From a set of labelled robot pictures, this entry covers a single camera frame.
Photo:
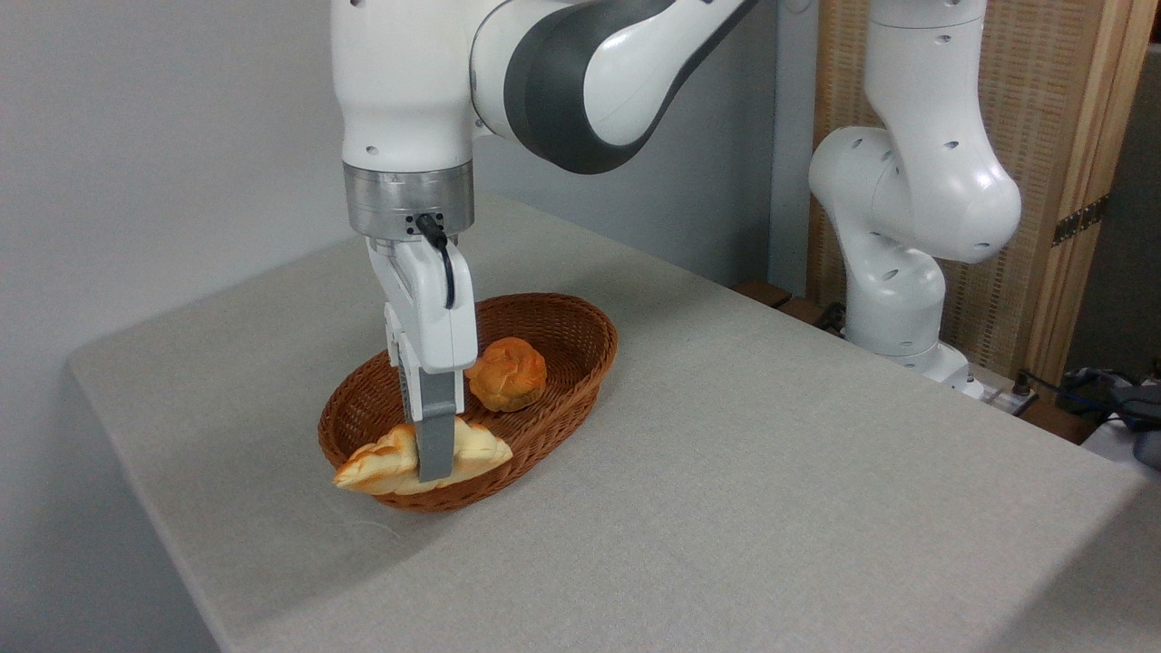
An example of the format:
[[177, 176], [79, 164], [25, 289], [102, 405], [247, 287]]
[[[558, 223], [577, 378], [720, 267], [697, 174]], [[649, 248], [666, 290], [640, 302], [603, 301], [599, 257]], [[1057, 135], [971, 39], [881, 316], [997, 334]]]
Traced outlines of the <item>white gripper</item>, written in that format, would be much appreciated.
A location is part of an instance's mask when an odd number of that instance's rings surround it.
[[404, 417], [414, 426], [417, 475], [448, 478], [454, 467], [457, 373], [478, 356], [473, 277], [455, 244], [366, 239], [385, 290], [388, 352], [398, 371]]

